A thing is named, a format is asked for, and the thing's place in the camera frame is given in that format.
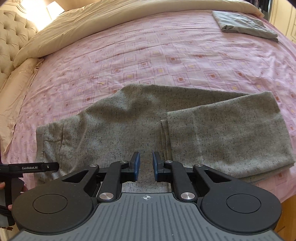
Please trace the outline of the beige pillow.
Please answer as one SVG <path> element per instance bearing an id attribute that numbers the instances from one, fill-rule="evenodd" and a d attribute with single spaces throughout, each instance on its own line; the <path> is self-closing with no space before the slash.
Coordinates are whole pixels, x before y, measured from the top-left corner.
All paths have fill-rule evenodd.
<path id="1" fill-rule="evenodd" d="M 43 61 L 43 59 L 38 58 L 27 59 L 10 74 L 1 88 L 2 156 L 8 153 L 23 100 Z"/>

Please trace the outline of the pink patterned bed sheet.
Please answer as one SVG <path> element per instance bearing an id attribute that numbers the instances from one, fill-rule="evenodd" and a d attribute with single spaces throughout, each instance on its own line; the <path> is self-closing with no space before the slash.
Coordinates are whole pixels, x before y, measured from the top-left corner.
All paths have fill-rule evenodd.
<path id="1" fill-rule="evenodd" d="M 295 44 L 221 32 L 210 11 L 148 16 L 95 33 L 44 59 L 22 103 L 5 163 L 33 162 L 36 129 L 129 84 L 271 91 L 295 141 Z"/>

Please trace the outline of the folded grey-green pants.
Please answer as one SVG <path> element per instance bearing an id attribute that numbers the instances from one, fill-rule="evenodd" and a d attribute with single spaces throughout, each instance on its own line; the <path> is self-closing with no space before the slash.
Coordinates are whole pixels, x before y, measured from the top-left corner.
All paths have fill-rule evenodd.
<path id="1" fill-rule="evenodd" d="M 261 20 L 226 11 L 212 11 L 212 16 L 224 33 L 247 34 L 278 42 L 277 33 L 265 27 Z"/>

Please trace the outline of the grey speckled pants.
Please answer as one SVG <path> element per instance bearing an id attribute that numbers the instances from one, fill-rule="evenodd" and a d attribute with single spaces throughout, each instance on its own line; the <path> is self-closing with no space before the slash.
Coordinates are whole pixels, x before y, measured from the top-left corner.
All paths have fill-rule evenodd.
<path id="1" fill-rule="evenodd" d="M 139 180 L 125 185 L 127 192 L 166 191 L 166 184 L 154 181 L 154 151 L 163 160 L 204 164 L 246 182 L 295 163 L 287 126 L 268 91 L 131 84 L 77 115 L 38 127 L 36 137 L 36 160 L 60 165 L 56 174 L 40 174 L 40 182 L 139 152 Z"/>

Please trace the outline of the beige duvet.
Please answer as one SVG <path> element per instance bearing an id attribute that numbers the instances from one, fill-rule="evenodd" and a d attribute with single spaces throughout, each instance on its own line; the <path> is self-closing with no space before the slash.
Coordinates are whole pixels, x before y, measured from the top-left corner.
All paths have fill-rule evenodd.
<path id="1" fill-rule="evenodd" d="M 58 16 L 18 51 L 13 65 L 18 67 L 29 58 L 52 54 L 84 37 L 122 23 L 156 14 L 193 10 L 234 11 L 260 18 L 264 16 L 247 1 L 98 1 Z"/>

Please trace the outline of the tufted beige headboard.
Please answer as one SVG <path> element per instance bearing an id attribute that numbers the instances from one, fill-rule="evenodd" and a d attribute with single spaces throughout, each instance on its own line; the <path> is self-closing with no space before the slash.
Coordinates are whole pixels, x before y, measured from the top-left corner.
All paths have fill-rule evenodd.
<path id="1" fill-rule="evenodd" d="M 1 10 L 0 58 L 1 86 L 15 69 L 13 61 L 20 49 L 38 32 L 31 21 L 14 11 Z"/>

